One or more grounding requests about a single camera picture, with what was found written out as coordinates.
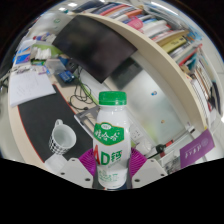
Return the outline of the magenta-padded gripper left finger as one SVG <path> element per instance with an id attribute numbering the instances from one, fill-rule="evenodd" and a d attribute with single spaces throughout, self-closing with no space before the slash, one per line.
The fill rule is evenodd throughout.
<path id="1" fill-rule="evenodd" d="M 59 171 L 59 176 L 84 188 L 92 188 L 97 171 L 93 149 L 79 158 L 70 158 Z"/>

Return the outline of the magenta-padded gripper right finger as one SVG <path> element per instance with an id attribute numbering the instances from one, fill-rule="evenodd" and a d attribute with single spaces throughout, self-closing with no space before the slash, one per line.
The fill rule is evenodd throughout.
<path id="1" fill-rule="evenodd" d="M 147 159 L 138 150 L 131 149 L 129 160 L 130 186 L 141 188 L 167 175 L 155 159 Z"/>

